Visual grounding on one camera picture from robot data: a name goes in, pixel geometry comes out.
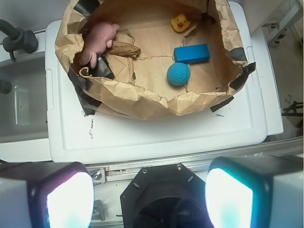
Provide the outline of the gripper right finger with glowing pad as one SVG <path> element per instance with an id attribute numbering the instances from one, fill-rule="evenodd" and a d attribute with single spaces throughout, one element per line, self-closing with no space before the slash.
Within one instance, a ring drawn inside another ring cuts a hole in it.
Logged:
<path id="1" fill-rule="evenodd" d="M 209 166 L 205 199 L 216 228 L 302 228 L 304 160 L 217 157 Z"/>

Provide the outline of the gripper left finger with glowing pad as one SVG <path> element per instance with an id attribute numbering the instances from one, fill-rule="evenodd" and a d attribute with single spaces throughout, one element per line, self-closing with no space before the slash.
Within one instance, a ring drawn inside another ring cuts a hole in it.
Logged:
<path id="1" fill-rule="evenodd" d="M 87 228 L 93 206 L 93 181 L 82 163 L 0 166 L 2 228 Z"/>

